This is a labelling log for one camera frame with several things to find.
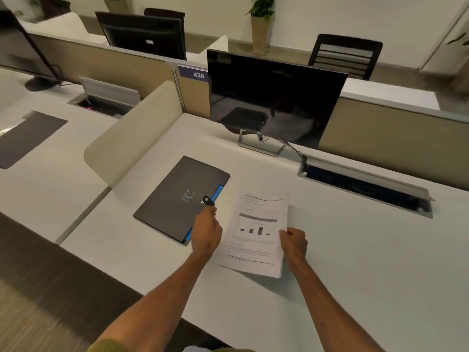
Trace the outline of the person's right hand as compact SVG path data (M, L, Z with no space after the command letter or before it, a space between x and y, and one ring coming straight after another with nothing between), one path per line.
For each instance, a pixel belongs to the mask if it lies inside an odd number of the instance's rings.
M288 227L286 231L290 231L294 239L292 241L281 241L280 244L284 252L285 259L292 272L296 268L307 263L306 253L308 241L304 231L292 227Z

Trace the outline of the printed paper sheets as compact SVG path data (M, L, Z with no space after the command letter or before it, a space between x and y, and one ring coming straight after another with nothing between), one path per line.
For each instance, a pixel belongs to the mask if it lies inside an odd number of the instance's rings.
M281 278L284 252L280 230L287 230L285 192L242 191L216 250L216 261L238 272Z

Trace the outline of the person's left forearm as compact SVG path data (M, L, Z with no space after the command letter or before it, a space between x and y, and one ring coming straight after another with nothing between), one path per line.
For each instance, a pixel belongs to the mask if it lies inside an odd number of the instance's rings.
M165 352L213 250L194 249L163 283L113 321L87 352Z

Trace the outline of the person's right forearm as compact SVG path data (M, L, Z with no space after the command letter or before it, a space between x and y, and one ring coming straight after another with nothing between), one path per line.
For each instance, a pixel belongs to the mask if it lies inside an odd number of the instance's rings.
M324 352L385 352L335 300L305 257L288 265L296 278Z

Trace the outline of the black folder with blue edge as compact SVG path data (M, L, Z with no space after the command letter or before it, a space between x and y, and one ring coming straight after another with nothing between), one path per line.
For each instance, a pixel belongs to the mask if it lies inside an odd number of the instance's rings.
M203 198L215 201L229 178L217 167L183 156L133 217L187 245L195 218L206 206Z

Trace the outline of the beige rounded desk divider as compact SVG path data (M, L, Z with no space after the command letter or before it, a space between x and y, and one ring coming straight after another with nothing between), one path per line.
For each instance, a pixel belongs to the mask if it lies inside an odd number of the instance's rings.
M166 81L85 149L85 163L114 189L182 115L176 85Z

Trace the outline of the black flat computer monitor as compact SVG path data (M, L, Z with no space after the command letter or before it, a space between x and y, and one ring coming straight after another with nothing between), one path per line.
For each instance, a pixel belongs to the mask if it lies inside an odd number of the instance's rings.
M318 149L348 74L207 51L210 120Z

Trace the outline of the blue desk number label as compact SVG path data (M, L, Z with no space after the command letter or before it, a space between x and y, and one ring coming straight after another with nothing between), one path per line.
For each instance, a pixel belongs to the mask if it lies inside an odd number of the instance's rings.
M206 69L201 69L193 66L178 65L178 70L181 77L201 82L209 81L208 71Z

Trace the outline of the beige desk partition panel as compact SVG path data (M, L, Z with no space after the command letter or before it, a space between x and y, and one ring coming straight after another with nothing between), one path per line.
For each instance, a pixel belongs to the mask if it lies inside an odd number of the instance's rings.
M182 79L178 61L132 53L96 43L31 33L50 63L58 65L66 81L79 77L134 88L148 96L164 81L175 84L183 109L209 118L209 87ZM365 97L342 95L332 115L331 130L320 148L364 163L405 172L433 172L438 177L469 173L469 123L466 116L427 109L403 109Z

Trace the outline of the white rounded desk divider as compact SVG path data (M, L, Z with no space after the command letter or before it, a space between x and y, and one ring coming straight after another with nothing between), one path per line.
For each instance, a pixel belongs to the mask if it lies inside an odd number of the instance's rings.
M228 52L229 50L229 43L228 37L226 35L221 36L216 41L214 41L210 46L205 48L201 53L196 54L193 62L195 62L199 67L208 68L208 50L214 51L223 51Z
M41 33L80 41L92 40L80 17L74 12L68 12L38 23L27 22L21 18L17 18L17 20L29 33Z

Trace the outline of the black slatted office chair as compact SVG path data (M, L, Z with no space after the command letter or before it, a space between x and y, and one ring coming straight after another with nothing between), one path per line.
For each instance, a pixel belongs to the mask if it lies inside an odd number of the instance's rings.
M362 38L319 34L308 66L346 73L351 78L370 80L383 43Z

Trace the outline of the black computer monitor rear side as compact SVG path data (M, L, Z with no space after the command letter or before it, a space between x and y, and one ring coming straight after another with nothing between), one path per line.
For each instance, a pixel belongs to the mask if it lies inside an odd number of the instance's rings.
M187 60L179 18L95 12L109 46Z

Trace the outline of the dark grey folder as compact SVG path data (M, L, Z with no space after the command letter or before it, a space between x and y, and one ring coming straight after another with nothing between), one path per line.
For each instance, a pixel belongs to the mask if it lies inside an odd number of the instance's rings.
M0 135L0 168L15 165L67 123L42 112L30 112L21 123Z

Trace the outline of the potted plant in tall planter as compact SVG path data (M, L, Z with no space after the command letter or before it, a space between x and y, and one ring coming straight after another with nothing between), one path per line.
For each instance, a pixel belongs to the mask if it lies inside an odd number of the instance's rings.
M255 55L266 55L270 47L272 37L272 17L275 0L251 0L250 16L252 53Z
M110 13L129 15L127 0L104 0Z

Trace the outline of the green plant leaves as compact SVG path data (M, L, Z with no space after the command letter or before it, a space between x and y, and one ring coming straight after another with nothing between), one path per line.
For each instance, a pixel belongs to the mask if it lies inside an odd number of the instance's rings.
M462 47L469 46L469 30L464 31L462 34L460 34L456 38L448 41L445 45L450 45L453 43L460 43Z

